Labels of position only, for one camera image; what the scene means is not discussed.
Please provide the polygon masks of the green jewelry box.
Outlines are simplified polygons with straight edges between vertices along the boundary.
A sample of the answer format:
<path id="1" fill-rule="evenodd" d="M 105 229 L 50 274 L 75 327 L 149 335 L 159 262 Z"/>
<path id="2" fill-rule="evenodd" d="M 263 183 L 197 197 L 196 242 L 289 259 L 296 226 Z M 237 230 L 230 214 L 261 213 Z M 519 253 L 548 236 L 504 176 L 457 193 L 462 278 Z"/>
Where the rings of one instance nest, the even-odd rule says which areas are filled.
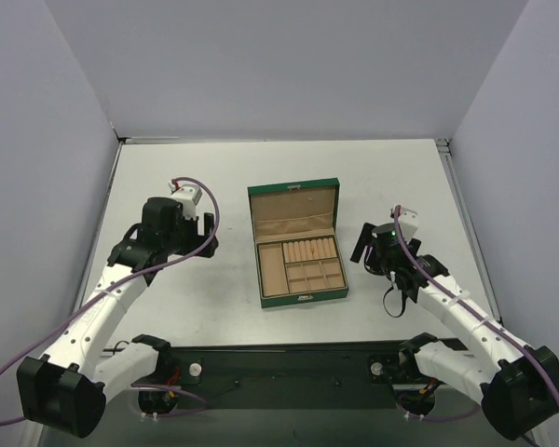
<path id="1" fill-rule="evenodd" d="M 336 178 L 247 188 L 262 308 L 348 296 Z"/>

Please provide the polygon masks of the green tray with compartments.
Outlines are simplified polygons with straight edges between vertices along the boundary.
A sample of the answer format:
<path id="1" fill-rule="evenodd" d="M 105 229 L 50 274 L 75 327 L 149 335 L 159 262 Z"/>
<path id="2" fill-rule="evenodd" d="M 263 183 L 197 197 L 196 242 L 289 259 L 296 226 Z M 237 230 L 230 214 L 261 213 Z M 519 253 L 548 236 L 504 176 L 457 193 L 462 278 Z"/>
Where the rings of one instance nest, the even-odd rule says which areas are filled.
<path id="1" fill-rule="evenodd" d="M 335 236 L 261 243 L 257 261 L 263 299 L 299 299 L 348 288 Z"/>

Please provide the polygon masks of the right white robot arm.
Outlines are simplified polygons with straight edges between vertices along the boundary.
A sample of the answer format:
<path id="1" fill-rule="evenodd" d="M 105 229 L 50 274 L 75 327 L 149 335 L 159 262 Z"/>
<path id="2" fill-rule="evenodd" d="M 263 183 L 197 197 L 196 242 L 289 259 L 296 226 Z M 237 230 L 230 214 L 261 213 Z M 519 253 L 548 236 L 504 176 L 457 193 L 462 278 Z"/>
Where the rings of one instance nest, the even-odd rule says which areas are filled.
<path id="1" fill-rule="evenodd" d="M 512 335 L 463 290 L 434 256 L 418 254 L 408 226 L 365 223 L 350 257 L 372 275 L 387 278 L 404 303 L 420 305 L 464 346 L 455 350 L 421 333 L 404 342 L 396 372 L 445 383 L 479 404 L 495 431 L 508 440 L 559 414 L 559 360 Z"/>

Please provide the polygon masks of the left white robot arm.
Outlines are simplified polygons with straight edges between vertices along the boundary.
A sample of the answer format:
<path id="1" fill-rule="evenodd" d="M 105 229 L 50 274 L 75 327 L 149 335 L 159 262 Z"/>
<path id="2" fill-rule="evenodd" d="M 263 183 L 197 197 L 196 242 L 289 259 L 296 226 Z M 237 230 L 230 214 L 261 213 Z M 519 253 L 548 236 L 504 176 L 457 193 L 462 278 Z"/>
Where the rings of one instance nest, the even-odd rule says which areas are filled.
<path id="1" fill-rule="evenodd" d="M 170 343 L 155 336 L 138 335 L 107 360 L 101 355 L 158 272 L 214 255 L 218 225 L 217 211 L 198 216 L 189 199 L 149 198 L 141 220 L 112 248 L 89 300 L 56 331 L 40 358 L 27 357 L 19 365 L 24 418 L 85 438 L 113 397 L 141 379 L 157 384 L 172 376 Z"/>

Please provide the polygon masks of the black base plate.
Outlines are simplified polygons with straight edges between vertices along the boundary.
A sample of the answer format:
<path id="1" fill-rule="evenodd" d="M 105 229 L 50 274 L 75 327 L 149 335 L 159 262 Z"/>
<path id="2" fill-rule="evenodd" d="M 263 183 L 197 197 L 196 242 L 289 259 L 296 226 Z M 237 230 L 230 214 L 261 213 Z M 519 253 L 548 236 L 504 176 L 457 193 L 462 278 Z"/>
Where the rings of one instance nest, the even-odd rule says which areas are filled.
<path id="1" fill-rule="evenodd" d="M 400 390 L 435 380 L 401 363 L 398 341 L 173 347 L 162 372 L 143 384 L 176 385 L 182 395 L 142 389 L 141 412 L 161 417 L 205 410 L 374 410 Z"/>

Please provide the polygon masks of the aluminium frame rail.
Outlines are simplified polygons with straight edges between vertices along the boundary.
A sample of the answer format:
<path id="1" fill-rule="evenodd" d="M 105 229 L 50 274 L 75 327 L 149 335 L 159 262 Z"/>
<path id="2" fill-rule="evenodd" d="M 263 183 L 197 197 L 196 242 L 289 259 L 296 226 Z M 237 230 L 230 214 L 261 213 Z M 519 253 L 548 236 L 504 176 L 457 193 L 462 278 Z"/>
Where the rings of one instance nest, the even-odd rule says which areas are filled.
<path id="1" fill-rule="evenodd" d="M 489 303 L 490 310 L 493 312 L 495 319 L 498 322 L 502 321 L 497 299 L 492 287 L 492 283 L 488 274 L 486 264 L 484 262 L 483 253 L 481 251 L 480 243 L 475 233 L 473 223 L 471 221 L 471 216 L 465 203 L 464 196 L 460 187 L 460 183 L 457 177 L 457 173 L 454 167 L 454 162 L 452 158 L 452 153 L 450 150 L 450 141 L 446 138 L 437 139 L 435 141 L 436 147 L 442 160 L 443 169 L 445 175 L 450 184 L 454 200 L 457 205 L 457 210 L 460 215 L 461 222 L 464 226 L 464 230 L 467 239 L 470 243 L 470 250 L 472 252 L 474 262 L 476 263 L 479 277 L 484 287 L 484 294 L 487 302 Z"/>

